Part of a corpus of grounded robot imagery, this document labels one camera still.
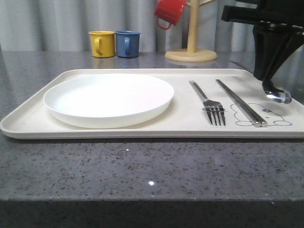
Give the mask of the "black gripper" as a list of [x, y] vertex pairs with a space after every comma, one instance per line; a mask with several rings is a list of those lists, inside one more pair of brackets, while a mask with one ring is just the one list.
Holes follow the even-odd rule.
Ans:
[[252, 24], [255, 41], [254, 77], [270, 81], [280, 66], [304, 44], [302, 0], [245, 0], [256, 8], [224, 6], [221, 19]]

